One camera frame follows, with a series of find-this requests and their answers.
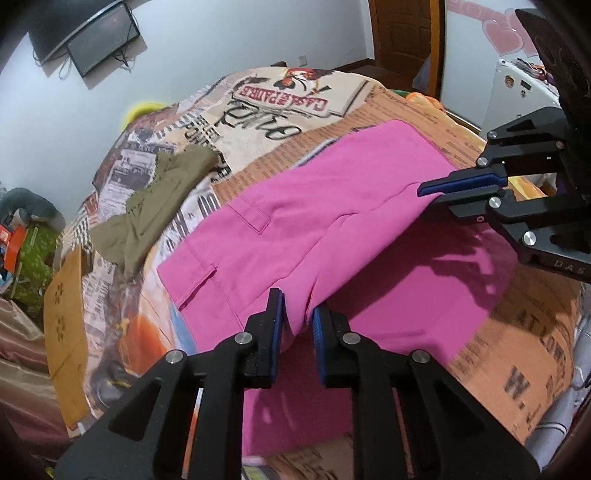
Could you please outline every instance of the white wall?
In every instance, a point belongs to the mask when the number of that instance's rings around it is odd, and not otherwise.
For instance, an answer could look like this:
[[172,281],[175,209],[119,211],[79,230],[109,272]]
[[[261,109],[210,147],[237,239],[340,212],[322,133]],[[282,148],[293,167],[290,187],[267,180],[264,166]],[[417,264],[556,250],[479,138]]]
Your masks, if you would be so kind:
[[66,219],[90,193],[132,105],[173,103],[227,73],[295,66],[303,54],[318,68],[367,57],[359,0],[149,0],[134,14],[147,49],[131,73],[99,81],[111,63],[87,81],[74,68],[65,80],[55,66],[47,76],[28,36],[0,73],[0,180],[45,196]]
[[375,59],[374,37],[371,28],[371,14],[369,13],[369,0],[359,0],[359,3],[361,5],[361,19],[363,21],[365,45],[367,46],[366,55],[369,59]]
[[[454,0],[457,4],[463,0]],[[504,13],[509,8],[532,8],[528,0],[475,0],[473,3]],[[500,55],[483,32],[483,22],[455,12],[447,12],[446,49],[441,102],[477,127],[482,125],[491,97],[496,61]],[[504,54],[539,63],[537,56],[527,58],[525,51]]]

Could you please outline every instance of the bed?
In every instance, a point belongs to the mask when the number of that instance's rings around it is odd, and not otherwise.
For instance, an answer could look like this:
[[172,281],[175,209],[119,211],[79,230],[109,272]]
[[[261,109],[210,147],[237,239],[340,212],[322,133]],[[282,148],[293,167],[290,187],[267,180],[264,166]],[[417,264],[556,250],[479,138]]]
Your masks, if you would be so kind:
[[[63,379],[54,380],[70,436],[83,434],[167,351],[197,353],[199,340],[171,304],[156,268],[202,219],[249,185],[294,167],[342,135],[389,119],[414,126],[456,168],[473,166],[484,147],[428,102],[405,100],[374,80],[283,67],[229,75],[128,126],[60,239],[62,262],[76,254],[87,263],[80,280],[83,310],[79,318],[67,319],[83,325],[79,374],[69,376],[66,386]],[[129,195],[151,181],[157,153],[190,144],[210,146],[220,161],[187,196],[143,269],[126,283],[93,251],[89,229],[124,213]],[[511,187],[519,199],[543,195],[524,179],[511,179]],[[573,378],[580,291],[576,281],[518,265],[502,301],[448,365],[522,443]],[[46,335],[59,327],[57,321],[46,313]],[[73,391],[82,399],[75,406]],[[243,472],[249,478],[350,478],[351,445],[345,436],[294,452],[248,457]]]

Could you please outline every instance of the metal bolt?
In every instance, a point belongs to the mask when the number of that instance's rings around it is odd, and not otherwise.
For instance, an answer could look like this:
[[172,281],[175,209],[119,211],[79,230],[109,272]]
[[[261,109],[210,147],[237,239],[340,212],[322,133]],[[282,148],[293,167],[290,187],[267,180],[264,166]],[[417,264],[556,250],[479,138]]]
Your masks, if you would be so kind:
[[166,354],[166,361],[169,364],[177,364],[183,359],[181,350],[171,350]]
[[491,197],[488,204],[491,208],[499,208],[501,206],[501,199],[499,197]]
[[526,244],[528,247],[533,247],[535,245],[535,242],[537,240],[537,238],[535,237],[535,233],[534,232],[526,232],[523,234],[523,237],[521,238],[523,243]]
[[361,337],[358,333],[347,332],[343,335],[343,341],[347,345],[357,345],[361,341]]
[[252,342],[252,334],[248,332],[240,332],[234,336],[234,341],[238,345],[246,345]]
[[431,359],[431,355],[425,350],[415,350],[412,354],[412,358],[418,364],[426,364]]

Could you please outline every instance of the yellow object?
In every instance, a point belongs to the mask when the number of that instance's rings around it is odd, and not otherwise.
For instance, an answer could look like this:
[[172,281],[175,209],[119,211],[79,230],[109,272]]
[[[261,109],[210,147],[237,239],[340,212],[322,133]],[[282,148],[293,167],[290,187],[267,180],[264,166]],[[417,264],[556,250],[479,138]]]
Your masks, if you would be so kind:
[[157,112],[158,110],[162,110],[168,105],[164,103],[158,102],[140,102],[137,105],[134,105],[129,111],[125,114],[123,125],[121,126],[121,130],[125,130],[127,126],[131,123],[136,121],[139,117],[148,115],[148,113]]

